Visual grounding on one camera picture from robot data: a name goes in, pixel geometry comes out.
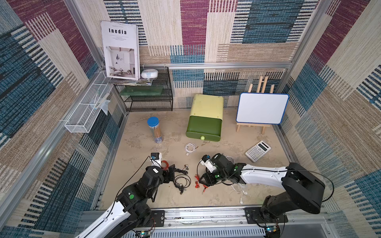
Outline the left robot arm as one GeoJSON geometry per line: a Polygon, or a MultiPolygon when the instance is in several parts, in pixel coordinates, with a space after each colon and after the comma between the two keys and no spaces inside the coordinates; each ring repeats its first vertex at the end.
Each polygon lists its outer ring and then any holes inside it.
{"type": "Polygon", "coordinates": [[[158,166],[146,168],[139,181],[123,188],[115,202],[78,235],[79,238],[120,238],[128,231],[148,224],[151,209],[149,199],[154,200],[159,186],[174,180],[175,165],[163,170],[158,166]]]}

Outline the red earphones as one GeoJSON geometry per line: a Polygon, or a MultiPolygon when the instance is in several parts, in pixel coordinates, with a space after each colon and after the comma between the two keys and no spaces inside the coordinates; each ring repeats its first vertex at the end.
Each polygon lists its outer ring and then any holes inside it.
{"type": "Polygon", "coordinates": [[[203,183],[200,183],[200,181],[199,181],[199,176],[198,176],[198,175],[195,175],[194,177],[195,177],[195,179],[196,179],[196,181],[195,181],[195,186],[194,186],[194,187],[195,187],[195,188],[200,188],[201,185],[202,185],[202,186],[203,186],[202,194],[204,194],[205,191],[206,191],[206,189],[208,188],[208,186],[205,185],[205,184],[203,184],[203,183]]]}
{"type": "Polygon", "coordinates": [[[165,161],[165,160],[162,160],[161,161],[161,168],[163,170],[168,170],[169,169],[169,163],[167,161],[165,161]]]}

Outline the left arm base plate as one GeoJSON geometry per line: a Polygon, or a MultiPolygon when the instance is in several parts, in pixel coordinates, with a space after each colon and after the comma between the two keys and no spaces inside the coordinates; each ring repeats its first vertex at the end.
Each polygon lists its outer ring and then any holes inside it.
{"type": "Polygon", "coordinates": [[[163,227],[165,223],[165,210],[152,210],[150,215],[142,224],[142,227],[163,227]]]}

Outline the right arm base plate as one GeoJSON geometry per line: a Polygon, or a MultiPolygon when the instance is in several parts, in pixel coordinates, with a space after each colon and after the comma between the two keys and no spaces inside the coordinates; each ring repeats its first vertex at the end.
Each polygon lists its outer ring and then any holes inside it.
{"type": "Polygon", "coordinates": [[[288,223],[285,214],[273,216],[266,212],[261,212],[260,207],[245,207],[245,217],[248,224],[270,224],[270,223],[288,223]]]}

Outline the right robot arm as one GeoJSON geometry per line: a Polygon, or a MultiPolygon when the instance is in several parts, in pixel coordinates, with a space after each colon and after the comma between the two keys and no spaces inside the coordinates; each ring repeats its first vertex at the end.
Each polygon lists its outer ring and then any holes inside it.
{"type": "Polygon", "coordinates": [[[325,184],[297,163],[286,167],[256,167],[245,163],[232,163],[223,154],[204,155],[199,164],[206,167],[199,183],[213,186],[231,184],[264,184],[284,189],[278,195],[265,198],[258,211],[251,212],[253,218],[263,223],[274,223],[289,211],[303,210],[319,214],[323,202],[325,184]]]}

